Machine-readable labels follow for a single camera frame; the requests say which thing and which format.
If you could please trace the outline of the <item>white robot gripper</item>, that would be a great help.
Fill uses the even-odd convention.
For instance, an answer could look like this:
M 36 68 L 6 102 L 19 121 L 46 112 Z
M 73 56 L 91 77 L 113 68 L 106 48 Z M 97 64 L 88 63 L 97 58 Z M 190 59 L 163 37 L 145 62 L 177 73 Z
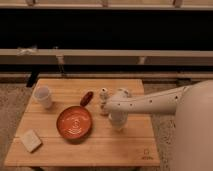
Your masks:
M 127 113 L 110 113 L 109 121 L 115 130 L 122 130 L 127 122 Z

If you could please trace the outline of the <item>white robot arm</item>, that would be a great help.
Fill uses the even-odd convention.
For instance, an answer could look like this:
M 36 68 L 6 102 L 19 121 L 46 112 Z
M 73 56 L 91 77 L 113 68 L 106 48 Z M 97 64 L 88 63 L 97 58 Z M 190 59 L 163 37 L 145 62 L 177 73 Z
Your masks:
M 170 171 L 213 171 L 213 80 L 130 97 L 124 89 L 104 106 L 113 122 L 124 114 L 174 114 Z

